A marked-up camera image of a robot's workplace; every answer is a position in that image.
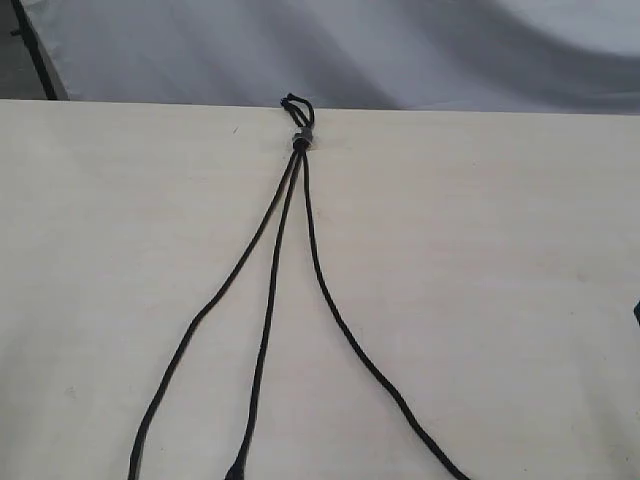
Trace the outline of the black stand pole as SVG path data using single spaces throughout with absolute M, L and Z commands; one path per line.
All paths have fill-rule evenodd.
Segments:
M 17 27 L 10 32 L 10 36 L 19 37 L 22 40 L 46 99 L 49 101 L 57 101 L 59 97 L 54 82 L 45 64 L 38 38 L 32 28 L 26 10 L 19 0 L 11 0 L 10 4 L 17 20 Z

